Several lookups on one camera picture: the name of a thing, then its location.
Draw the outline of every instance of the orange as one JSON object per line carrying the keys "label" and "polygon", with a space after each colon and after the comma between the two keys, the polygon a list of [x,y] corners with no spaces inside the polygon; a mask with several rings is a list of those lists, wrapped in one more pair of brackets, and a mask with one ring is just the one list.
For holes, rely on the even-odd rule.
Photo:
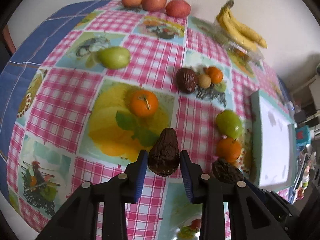
{"label": "orange", "polygon": [[137,117],[152,116],[158,109],[156,95],[148,90],[135,91],[130,100],[130,111]]}
{"label": "orange", "polygon": [[205,72],[210,76],[213,84],[219,84],[223,79],[222,71],[215,66],[208,67]]}
{"label": "orange", "polygon": [[234,163],[241,154],[241,144],[231,137],[222,139],[217,144],[216,155],[224,158],[228,163]]}

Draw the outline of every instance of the wrinkled avocado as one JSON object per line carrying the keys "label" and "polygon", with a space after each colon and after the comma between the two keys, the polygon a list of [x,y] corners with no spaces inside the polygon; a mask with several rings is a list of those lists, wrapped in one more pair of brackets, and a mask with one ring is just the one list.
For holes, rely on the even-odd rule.
{"label": "wrinkled avocado", "polygon": [[179,153],[176,131],[165,128],[149,152],[148,167],[159,176],[169,176],[179,166]]}
{"label": "wrinkled avocado", "polygon": [[237,183],[239,180],[244,180],[243,174],[238,168],[226,162],[225,159],[219,158],[212,163],[212,172],[214,176],[224,183]]}

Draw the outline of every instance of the green fruit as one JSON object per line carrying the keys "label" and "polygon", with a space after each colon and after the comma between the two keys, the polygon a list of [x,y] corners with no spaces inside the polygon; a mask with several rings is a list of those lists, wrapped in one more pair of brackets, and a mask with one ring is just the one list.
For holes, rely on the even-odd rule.
{"label": "green fruit", "polygon": [[219,84],[215,84],[214,88],[220,92],[220,93],[224,93],[226,91],[227,85],[224,81],[221,81]]}
{"label": "green fruit", "polygon": [[106,68],[119,69],[130,63],[130,52],[123,47],[110,47],[99,50],[98,59]]}
{"label": "green fruit", "polygon": [[242,135],[243,127],[239,116],[231,110],[224,110],[217,115],[216,124],[219,132],[236,140]]}

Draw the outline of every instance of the checkered tablecloth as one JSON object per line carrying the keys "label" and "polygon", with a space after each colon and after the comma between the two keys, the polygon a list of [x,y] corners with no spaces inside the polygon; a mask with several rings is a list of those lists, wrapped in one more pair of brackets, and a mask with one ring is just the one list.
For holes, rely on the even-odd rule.
{"label": "checkered tablecloth", "polygon": [[[156,37],[154,32],[143,29],[145,19],[152,22],[155,18],[160,27],[179,30],[174,39]],[[52,174],[60,181],[59,190],[54,192],[57,196],[51,201],[54,211],[83,181],[97,184],[124,172],[126,164],[109,162],[95,153],[86,155],[82,148],[88,121],[106,80],[144,87],[173,98],[170,123],[176,130],[180,150],[187,150],[191,161],[199,163],[204,172],[210,172],[216,160],[215,147],[221,135],[214,119],[223,107],[180,93],[174,82],[178,69],[200,59],[223,70],[230,106],[245,123],[252,122],[250,95],[258,89],[281,106],[276,93],[277,76],[265,62],[252,67],[253,75],[241,71],[225,49],[203,29],[192,25],[191,19],[124,10],[117,1],[79,3],[52,15],[18,49],[0,76],[0,89],[4,91],[0,99],[5,103],[0,109],[0,170],[6,171],[0,176],[6,180],[0,181],[0,185],[31,227],[40,231],[51,218],[25,196],[22,178],[36,165],[34,162],[53,167],[40,171],[45,181]],[[87,63],[80,67],[79,60],[72,61],[72,55],[80,46],[90,49],[88,44],[84,45],[83,37],[88,37],[87,40],[108,37],[111,45],[130,51],[130,64],[119,70],[90,62],[90,67]],[[18,110],[25,109],[24,105],[27,110],[17,119]],[[147,172],[138,203],[126,205],[129,239],[162,239],[159,231],[164,209],[172,205],[168,203],[168,187],[172,182],[181,183],[180,169],[169,179]],[[287,198],[287,193],[282,191],[281,195]],[[97,239],[102,235],[102,212],[103,204],[99,208]],[[230,239],[228,210],[225,226],[226,239]]]}

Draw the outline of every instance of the tablecloth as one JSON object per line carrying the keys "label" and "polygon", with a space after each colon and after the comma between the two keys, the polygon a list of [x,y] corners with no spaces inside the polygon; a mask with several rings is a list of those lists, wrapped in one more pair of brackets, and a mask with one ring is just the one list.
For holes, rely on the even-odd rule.
{"label": "tablecloth", "polygon": [[[262,89],[287,109],[272,68],[264,61],[242,64],[210,31],[192,16],[177,19],[99,0],[62,8],[23,42],[0,75],[0,189],[31,227],[40,231],[82,181],[105,182],[123,172],[165,127],[174,128],[180,150],[210,172],[221,138],[214,119],[226,108],[244,122],[243,152],[234,165],[249,177],[250,95]],[[130,64],[120,70],[99,64],[95,52],[108,46],[127,48]],[[179,68],[201,72],[211,65],[223,72],[225,85],[213,99],[178,91]],[[126,94],[136,88],[153,91],[159,110],[126,128]],[[288,190],[280,194],[287,198]],[[225,211],[230,239],[227,203]],[[179,169],[168,178],[147,171],[142,197],[126,205],[126,216],[129,239],[186,239],[197,233],[191,225],[201,218],[201,205],[189,204]]]}

